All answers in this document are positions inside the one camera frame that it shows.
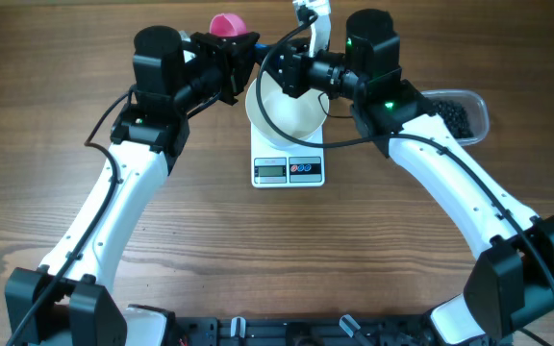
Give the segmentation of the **white digital kitchen scale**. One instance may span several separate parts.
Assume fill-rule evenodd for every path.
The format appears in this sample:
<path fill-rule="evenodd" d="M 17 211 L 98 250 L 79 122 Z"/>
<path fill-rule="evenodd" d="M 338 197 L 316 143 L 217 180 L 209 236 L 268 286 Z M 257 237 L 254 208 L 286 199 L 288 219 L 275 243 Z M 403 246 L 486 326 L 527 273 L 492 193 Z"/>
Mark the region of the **white digital kitchen scale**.
<path fill-rule="evenodd" d="M 324 150 L 276 146 L 251 128 L 251 184 L 255 188 L 317 187 L 325 183 Z"/>

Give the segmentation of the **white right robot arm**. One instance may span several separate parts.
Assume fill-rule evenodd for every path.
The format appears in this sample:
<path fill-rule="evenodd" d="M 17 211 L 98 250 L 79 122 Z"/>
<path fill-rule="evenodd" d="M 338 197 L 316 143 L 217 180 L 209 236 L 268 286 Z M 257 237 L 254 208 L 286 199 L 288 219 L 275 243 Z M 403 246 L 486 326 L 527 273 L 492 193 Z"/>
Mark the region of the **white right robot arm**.
<path fill-rule="evenodd" d="M 325 48 L 325 11 L 300 5 L 296 15 L 299 29 L 312 33 L 308 51 L 283 37 L 268 51 L 261 73 L 274 76 L 292 97 L 317 89 L 349 99 L 360 142 L 373 143 L 416 178 L 475 257 L 463 292 L 431 310 L 440 341 L 501 339 L 554 311 L 554 215 L 541 218 L 507 193 L 450 134 L 431 102 L 402 78 L 400 39 L 390 15 L 376 9 L 353 13 L 341 54 Z"/>

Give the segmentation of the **clear plastic container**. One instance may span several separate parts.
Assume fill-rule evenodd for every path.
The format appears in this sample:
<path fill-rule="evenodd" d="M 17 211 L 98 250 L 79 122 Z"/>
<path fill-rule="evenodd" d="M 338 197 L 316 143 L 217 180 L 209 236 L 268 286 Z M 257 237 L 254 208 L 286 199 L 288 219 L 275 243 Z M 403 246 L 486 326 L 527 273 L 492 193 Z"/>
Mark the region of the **clear plastic container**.
<path fill-rule="evenodd" d="M 423 91 L 422 94 L 431 101 L 449 100 L 455 101 L 464 106 L 468 114 L 473 137 L 460 138 L 457 142 L 461 146 L 468 146 L 482 141 L 489 132 L 490 119 L 487 105 L 483 98 L 470 90 L 464 89 L 438 89 Z"/>

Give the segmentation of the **white bowl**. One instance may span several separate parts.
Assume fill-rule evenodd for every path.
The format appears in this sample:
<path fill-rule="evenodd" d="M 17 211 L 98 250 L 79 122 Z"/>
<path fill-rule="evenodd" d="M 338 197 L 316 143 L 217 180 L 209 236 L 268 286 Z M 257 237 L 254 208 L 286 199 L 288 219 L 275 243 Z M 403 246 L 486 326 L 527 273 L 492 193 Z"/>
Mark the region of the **white bowl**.
<path fill-rule="evenodd" d="M 292 142 L 278 135 L 264 119 L 257 100 L 257 80 L 247 89 L 245 109 L 252 129 L 273 147 L 292 146 Z M 282 132 L 303 141 L 322 127 L 330 109 L 326 94 L 309 89 L 302 96 L 292 98 L 282 92 L 277 82 L 265 72 L 262 77 L 261 96 L 265 112 Z"/>

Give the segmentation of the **pink measuring scoop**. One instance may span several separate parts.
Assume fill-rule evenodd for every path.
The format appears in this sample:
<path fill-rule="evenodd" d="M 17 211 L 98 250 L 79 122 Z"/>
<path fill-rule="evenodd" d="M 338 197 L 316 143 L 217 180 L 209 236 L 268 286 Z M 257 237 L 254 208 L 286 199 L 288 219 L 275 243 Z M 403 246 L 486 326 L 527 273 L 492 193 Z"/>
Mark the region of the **pink measuring scoop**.
<path fill-rule="evenodd" d="M 264 57 L 275 46 L 275 43 L 262 42 L 259 33 L 248 29 L 244 20 L 231 12 L 214 16 L 209 33 L 214 37 L 215 50 L 233 57 Z"/>

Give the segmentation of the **black beans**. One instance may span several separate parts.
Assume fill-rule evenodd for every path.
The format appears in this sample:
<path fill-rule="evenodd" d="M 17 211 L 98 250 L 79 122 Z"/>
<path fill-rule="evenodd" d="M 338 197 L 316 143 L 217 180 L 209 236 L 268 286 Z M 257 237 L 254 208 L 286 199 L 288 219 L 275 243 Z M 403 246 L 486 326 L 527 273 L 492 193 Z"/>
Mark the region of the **black beans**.
<path fill-rule="evenodd" d="M 451 135 L 457 139 L 473 137 L 468 114 L 462 104 L 449 100 L 433 100 L 432 105 Z"/>

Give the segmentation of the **black mounting rail base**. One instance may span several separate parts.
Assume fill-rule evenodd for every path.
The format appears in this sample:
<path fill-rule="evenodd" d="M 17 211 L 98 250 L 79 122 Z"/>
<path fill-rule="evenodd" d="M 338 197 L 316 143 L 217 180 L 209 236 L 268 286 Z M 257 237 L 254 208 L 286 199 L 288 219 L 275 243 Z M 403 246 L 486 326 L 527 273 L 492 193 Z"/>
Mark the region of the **black mounting rail base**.
<path fill-rule="evenodd" d="M 169 324 L 164 345 L 439 345 L 421 315 L 328 319 L 232 319 L 178 317 Z"/>

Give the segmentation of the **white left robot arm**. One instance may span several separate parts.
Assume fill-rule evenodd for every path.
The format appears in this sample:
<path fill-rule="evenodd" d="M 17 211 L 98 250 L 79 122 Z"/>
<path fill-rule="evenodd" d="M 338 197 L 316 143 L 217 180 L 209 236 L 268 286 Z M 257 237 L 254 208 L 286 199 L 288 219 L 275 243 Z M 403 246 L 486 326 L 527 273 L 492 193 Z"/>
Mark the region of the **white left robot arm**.
<path fill-rule="evenodd" d="M 105 164 L 64 237 L 34 270 L 17 268 L 5 299 L 12 345 L 181 345 L 173 312 L 119 308 L 114 277 L 146 205 L 188 140 L 190 119 L 234 104 L 256 61 L 259 35 L 193 34 L 151 26 L 134 39 L 135 82 L 115 115 Z"/>

